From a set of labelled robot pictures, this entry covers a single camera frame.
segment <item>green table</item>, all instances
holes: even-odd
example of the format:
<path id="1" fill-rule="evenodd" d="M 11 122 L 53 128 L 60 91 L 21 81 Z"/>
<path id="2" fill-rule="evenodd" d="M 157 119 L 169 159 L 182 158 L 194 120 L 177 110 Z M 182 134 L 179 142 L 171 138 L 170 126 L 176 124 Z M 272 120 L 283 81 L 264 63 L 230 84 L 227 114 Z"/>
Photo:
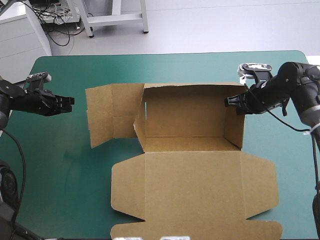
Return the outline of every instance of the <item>green table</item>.
<path id="1" fill-rule="evenodd" d="M 273 74 L 286 61 L 307 62 L 299 51 L 197 54 L 53 56 L 39 58 L 32 72 L 48 71 L 45 87 L 75 97 L 72 113 L 43 117 L 14 112 L 7 130 L 25 152 L 27 181 L 18 222 L 43 237 L 108 238 L 113 225 L 134 222 L 110 206 L 111 168 L 142 153 L 137 139 L 114 139 L 90 148 L 85 89 L 110 83 L 238 81 L 238 64 L 269 63 Z M 285 118 L 302 128 L 290 103 Z M 278 116 L 281 110 L 274 111 Z M 316 238 L 312 214 L 314 170 L 310 137 L 269 114 L 246 117 L 243 151 L 275 162 L 280 203 L 254 217 L 283 225 L 282 238 Z M 0 159 L 21 182 L 15 144 L 0 140 Z"/>

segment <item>white bracket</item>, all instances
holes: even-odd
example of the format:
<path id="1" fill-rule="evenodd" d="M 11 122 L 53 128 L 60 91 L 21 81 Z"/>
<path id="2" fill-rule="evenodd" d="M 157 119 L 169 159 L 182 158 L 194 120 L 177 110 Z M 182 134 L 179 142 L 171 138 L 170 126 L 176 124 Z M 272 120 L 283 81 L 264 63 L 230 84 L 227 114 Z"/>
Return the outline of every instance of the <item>white bracket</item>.
<path id="1" fill-rule="evenodd" d="M 80 13 L 86 34 L 89 37 L 91 38 L 94 37 L 93 27 L 129 24 L 129 23 L 131 24 L 142 23 L 143 32 L 144 33 L 149 32 L 146 0 L 140 0 L 141 13 L 132 13 L 132 14 L 121 14 L 121 1 L 122 0 L 112 0 L 112 15 L 89 16 L 84 0 L 74 0 L 74 2 L 76 3 L 79 9 L 79 13 Z"/>

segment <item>cardboard box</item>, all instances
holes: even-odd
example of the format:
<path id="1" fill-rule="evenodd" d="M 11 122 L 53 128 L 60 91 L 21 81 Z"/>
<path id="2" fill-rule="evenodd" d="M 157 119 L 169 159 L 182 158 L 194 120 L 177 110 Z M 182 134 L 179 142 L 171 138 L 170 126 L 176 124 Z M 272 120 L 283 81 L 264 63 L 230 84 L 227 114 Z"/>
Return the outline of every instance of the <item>cardboard box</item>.
<path id="1" fill-rule="evenodd" d="M 144 154 L 112 169 L 113 209 L 144 222 L 111 237 L 278 240 L 277 222 L 247 220 L 279 201 L 275 165 L 241 152 L 236 83 L 111 84 L 86 90 L 91 146 L 138 137 Z"/>

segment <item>gray floor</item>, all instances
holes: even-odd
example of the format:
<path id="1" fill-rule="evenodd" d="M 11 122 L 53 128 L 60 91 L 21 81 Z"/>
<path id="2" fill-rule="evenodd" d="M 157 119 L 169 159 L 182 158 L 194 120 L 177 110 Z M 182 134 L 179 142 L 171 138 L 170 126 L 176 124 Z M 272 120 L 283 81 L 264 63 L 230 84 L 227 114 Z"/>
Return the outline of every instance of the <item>gray floor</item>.
<path id="1" fill-rule="evenodd" d="M 88 0 L 103 15 L 110 2 Z M 142 25 L 94 28 L 70 44 L 51 44 L 53 55 L 118 55 L 299 50 L 320 55 L 320 1 L 316 0 L 146 0 L 150 32 Z M 140 10 L 139 0 L 123 0 L 122 13 Z M 55 34 L 58 43 L 66 36 Z"/>

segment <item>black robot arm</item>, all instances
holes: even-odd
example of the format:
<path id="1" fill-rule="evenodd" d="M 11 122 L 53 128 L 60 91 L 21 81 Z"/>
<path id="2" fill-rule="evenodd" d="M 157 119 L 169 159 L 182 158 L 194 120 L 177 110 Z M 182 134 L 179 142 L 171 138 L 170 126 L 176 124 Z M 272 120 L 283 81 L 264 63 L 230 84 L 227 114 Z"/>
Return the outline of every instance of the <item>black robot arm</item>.
<path id="1" fill-rule="evenodd" d="M 239 115 L 269 112 L 280 122 L 296 131 L 308 131 L 308 129 L 296 129 L 270 112 L 274 108 L 282 107 L 283 116 L 286 116 L 287 104 L 290 99 L 292 100 L 301 122 L 311 128 L 309 133 L 312 136 L 316 184 L 316 196 L 313 199 L 312 208 L 317 234 L 320 238 L 320 183 L 316 153 L 316 144 L 320 150 L 320 66 L 286 62 L 280 67 L 275 77 L 270 72 L 271 66 L 266 64 L 240 65 L 240 75 L 254 79 L 255 84 L 250 88 L 245 85 L 246 92 L 227 97 L 224 104 L 226 107 L 235 106 Z"/>
<path id="2" fill-rule="evenodd" d="M 73 97 L 53 94 L 44 90 L 44 83 L 51 80 L 47 72 L 30 75 L 27 88 L 21 88 L 6 80 L 0 80 L 0 129 L 8 124 L 11 110 L 53 116 L 69 113 L 75 104 Z"/>

